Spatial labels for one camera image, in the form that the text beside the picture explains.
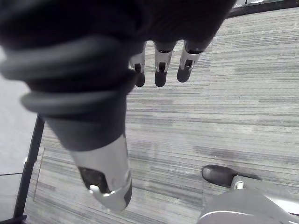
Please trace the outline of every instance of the robotic hand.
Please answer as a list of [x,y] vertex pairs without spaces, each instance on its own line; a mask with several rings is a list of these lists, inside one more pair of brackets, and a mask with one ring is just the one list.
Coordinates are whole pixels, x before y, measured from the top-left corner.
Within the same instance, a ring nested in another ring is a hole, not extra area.
[[178,80],[186,82],[234,2],[0,0],[0,71],[26,82],[22,104],[70,151],[89,191],[120,211],[132,194],[126,97],[144,84],[145,42],[155,43],[162,87],[176,41],[185,40]]

